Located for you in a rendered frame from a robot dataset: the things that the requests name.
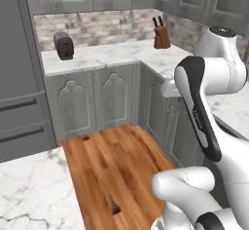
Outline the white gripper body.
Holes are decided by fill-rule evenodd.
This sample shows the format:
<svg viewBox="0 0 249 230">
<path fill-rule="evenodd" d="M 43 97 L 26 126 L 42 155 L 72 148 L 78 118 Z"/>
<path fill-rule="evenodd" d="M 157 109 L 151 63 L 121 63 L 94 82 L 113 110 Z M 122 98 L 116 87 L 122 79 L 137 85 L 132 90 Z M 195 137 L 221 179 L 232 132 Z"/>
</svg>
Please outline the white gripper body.
<svg viewBox="0 0 249 230">
<path fill-rule="evenodd" d="M 173 78 L 166 78 L 161 85 L 160 91 L 164 97 L 180 97 Z"/>
</svg>

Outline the grey base cupboards under worktop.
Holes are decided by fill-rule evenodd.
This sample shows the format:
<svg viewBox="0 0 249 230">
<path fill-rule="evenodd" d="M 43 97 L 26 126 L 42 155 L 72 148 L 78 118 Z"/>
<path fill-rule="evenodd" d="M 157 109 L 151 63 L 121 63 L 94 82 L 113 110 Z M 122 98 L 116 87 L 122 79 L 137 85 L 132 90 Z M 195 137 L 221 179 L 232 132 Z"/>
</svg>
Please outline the grey base cupboards under worktop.
<svg viewBox="0 0 249 230">
<path fill-rule="evenodd" d="M 141 64 L 139 125 L 176 167 L 202 166 L 204 155 L 196 139 L 183 99 L 165 98 L 164 78 Z"/>
</svg>

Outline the brown wooden knife block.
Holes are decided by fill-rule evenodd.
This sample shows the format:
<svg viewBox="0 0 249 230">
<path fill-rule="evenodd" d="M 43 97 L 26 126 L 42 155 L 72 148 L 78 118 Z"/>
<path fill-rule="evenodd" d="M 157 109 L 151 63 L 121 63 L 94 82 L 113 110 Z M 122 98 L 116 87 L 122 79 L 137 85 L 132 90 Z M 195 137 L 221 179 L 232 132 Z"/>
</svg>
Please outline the brown wooden knife block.
<svg viewBox="0 0 249 230">
<path fill-rule="evenodd" d="M 155 28 L 155 41 L 154 47 L 156 49 L 168 49 L 170 47 L 170 41 L 165 26 L 158 26 Z"/>
</svg>

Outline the grey base cupboards run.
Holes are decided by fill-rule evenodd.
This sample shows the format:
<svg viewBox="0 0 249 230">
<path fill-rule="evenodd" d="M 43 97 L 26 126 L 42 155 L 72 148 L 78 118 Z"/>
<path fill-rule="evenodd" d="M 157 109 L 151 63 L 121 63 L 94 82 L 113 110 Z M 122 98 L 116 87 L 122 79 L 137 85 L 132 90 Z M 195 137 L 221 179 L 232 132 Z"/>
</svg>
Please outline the grey base cupboards run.
<svg viewBox="0 0 249 230">
<path fill-rule="evenodd" d="M 138 123 L 138 60 L 52 75 L 47 94 L 58 142 L 119 125 Z"/>
</svg>

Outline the grey fridge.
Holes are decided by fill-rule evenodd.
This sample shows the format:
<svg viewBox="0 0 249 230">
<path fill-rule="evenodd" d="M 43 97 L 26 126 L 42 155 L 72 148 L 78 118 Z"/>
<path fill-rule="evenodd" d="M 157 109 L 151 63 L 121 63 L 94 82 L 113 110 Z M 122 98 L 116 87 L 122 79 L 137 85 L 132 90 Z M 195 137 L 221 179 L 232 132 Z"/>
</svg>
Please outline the grey fridge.
<svg viewBox="0 0 249 230">
<path fill-rule="evenodd" d="M 0 0 L 0 163 L 55 147 L 27 0 Z"/>
</svg>

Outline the grey glass-front wall cupboards run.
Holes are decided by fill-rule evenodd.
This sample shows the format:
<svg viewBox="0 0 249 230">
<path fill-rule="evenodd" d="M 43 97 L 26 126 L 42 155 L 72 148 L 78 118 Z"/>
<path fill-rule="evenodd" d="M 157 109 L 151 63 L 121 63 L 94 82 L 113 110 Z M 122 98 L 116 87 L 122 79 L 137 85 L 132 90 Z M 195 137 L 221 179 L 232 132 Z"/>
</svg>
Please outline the grey glass-front wall cupboards run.
<svg viewBox="0 0 249 230">
<path fill-rule="evenodd" d="M 249 0 L 154 0 L 154 8 L 208 25 L 249 35 Z"/>
</svg>

